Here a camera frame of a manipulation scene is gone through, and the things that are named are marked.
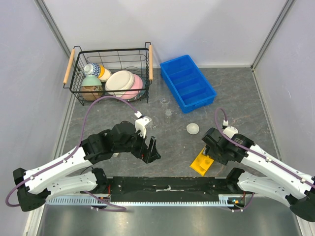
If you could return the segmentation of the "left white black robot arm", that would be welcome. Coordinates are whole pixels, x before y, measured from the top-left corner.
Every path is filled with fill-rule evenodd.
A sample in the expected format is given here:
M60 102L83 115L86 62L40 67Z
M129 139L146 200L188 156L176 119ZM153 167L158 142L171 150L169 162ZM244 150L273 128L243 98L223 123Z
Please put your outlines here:
M148 116L137 119L135 123L122 121L112 129L90 135L68 153L45 165L31 170L14 170L18 207L23 212L32 211L44 205L47 200L71 191L104 193L108 188L108 181L102 169L95 168L74 177L70 174L109 160L115 154L129 152L144 163L160 159L155 137L151 137L148 145L145 143L146 126L150 122L151 118Z

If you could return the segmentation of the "clear glass beaker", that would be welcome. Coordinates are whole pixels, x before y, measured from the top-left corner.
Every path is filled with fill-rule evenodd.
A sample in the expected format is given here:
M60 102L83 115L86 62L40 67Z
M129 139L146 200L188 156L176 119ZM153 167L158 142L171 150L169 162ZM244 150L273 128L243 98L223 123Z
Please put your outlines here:
M149 128L152 129L152 130L154 130L154 129L156 129L158 126L160 126L160 120L159 120L158 117L153 116L153 117L152 117L152 120L151 120L150 123L149 123Z

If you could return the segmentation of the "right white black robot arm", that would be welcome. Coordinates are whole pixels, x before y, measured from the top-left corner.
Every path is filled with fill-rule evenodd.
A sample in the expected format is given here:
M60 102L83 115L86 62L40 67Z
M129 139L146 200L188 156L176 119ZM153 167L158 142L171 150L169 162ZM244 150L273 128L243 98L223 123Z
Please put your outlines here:
M298 217L315 220L315 178L298 171L268 154L254 141L239 134L232 126L223 132L210 128L202 137L206 153L215 161L226 165L238 162L262 173L257 177L244 170L234 169L225 181L230 193L240 190L253 192L276 200Z

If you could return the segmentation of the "yellow test tube rack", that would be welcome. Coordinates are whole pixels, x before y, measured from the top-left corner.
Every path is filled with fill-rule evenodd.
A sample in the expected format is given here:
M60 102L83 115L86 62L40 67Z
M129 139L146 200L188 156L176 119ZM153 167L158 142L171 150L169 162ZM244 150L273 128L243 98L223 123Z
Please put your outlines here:
M205 176L206 172L214 163L214 160L211 159L210 156L205 155L205 149L206 147L201 150L201 152L197 155L197 157L190 165L190 167L201 176Z

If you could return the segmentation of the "clear glass funnel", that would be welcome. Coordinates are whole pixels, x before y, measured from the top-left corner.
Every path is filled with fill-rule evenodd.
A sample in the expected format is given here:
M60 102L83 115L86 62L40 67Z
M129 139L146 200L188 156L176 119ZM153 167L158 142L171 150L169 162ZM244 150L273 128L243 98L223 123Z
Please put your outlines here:
M163 110L169 109L170 98L162 97L159 101L161 103L161 107L163 108Z

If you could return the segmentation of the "blue plastic divided bin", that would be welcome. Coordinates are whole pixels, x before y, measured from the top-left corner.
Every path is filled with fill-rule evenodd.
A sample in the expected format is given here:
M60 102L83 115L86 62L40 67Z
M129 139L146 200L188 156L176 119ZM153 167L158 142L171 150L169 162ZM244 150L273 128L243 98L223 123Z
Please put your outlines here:
M184 114L213 103L217 93L189 55L160 64L161 76Z

